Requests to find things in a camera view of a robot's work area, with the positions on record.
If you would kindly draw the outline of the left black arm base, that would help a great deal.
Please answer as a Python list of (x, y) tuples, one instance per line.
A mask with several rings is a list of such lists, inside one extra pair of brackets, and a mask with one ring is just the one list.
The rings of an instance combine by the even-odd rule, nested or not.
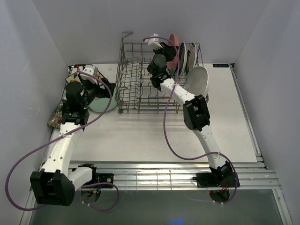
[(78, 167), (87, 167), (92, 169), (92, 178), (89, 182), (84, 183), (84, 186), (96, 183), (113, 183), (114, 181), (113, 173), (99, 173), (95, 164), (85, 163), (79, 165)]

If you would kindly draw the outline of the dark teal square plate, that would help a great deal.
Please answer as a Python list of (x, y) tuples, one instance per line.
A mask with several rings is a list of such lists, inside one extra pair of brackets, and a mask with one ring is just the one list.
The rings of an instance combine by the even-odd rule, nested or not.
[(179, 71), (179, 75), (181, 74), (181, 68), (173, 68), (171, 70), (168, 70), (169, 74), (174, 77), (174, 76), (177, 76), (177, 71)]

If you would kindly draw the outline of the white oval plate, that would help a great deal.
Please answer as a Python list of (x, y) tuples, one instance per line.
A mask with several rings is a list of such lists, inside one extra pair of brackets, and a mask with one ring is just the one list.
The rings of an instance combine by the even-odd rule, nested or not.
[(206, 98), (210, 88), (210, 78), (207, 69), (202, 66), (192, 68), (187, 75), (184, 87), (188, 92), (196, 96), (202, 95)]

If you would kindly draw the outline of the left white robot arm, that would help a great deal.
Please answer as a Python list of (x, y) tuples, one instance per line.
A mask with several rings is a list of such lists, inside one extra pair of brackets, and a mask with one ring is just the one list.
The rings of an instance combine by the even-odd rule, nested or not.
[(109, 98), (116, 84), (106, 78), (101, 88), (96, 82), (73, 81), (66, 85), (66, 98), (62, 101), (60, 120), (61, 139), (56, 141), (49, 158), (40, 171), (33, 172), (30, 183), (38, 204), (69, 206), (76, 190), (81, 186), (95, 187), (99, 183), (96, 166), (91, 163), (79, 165), (68, 172), (69, 163), (84, 125), (88, 123), (88, 107), (96, 98)]

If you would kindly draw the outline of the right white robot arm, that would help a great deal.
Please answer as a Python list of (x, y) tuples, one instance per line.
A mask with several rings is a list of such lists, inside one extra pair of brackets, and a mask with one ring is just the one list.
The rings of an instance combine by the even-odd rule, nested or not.
[(207, 69), (201, 66), (191, 69), (187, 75), (185, 89), (167, 72), (167, 63), (178, 56), (175, 48), (163, 42), (154, 42), (151, 46), (155, 55), (147, 70), (152, 75), (150, 79), (152, 85), (182, 106), (184, 123), (197, 136), (208, 158), (211, 170), (208, 181), (223, 186), (229, 181), (233, 169), (229, 160), (221, 155), (211, 130), (210, 113), (206, 102), (210, 87)]

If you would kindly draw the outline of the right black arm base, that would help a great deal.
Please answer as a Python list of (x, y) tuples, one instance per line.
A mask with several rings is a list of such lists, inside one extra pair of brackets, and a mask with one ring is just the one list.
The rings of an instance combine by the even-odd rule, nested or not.
[(232, 173), (222, 180), (217, 179), (211, 172), (200, 172), (192, 178), (197, 183), (198, 188), (234, 188), (236, 186), (236, 177)]

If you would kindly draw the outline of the pink polka dot plate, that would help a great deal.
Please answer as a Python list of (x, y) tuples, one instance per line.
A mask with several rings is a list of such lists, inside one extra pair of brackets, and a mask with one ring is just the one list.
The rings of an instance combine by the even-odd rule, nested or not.
[[(180, 46), (178, 36), (176, 34), (172, 33), (169, 36), (169, 40), (170, 40), (170, 42), (168, 43), (168, 45), (171, 46), (172, 49), (174, 50), (173, 44), (175, 44), (176, 49), (178, 50), (179, 46)], [(175, 69), (178, 65), (178, 58), (176, 56), (176, 52), (174, 52), (173, 55), (174, 55), (174, 58), (167, 63), (167, 67), (169, 70)]]

